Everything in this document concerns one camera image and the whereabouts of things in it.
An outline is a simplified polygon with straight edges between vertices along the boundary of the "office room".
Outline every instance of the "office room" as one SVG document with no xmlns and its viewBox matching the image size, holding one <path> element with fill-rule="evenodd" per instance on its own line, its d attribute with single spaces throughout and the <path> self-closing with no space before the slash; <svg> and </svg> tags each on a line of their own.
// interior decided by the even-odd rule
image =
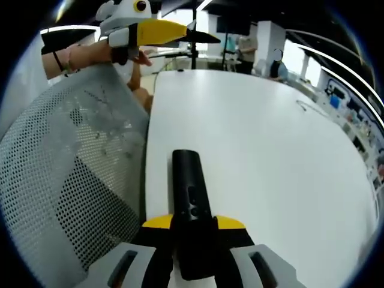
<svg viewBox="0 0 384 288">
<path fill-rule="evenodd" d="M 382 281 L 378 9 L 308 5 L 24 7 L 0 98 L 8 269 L 27 287 Z"/>
</svg>

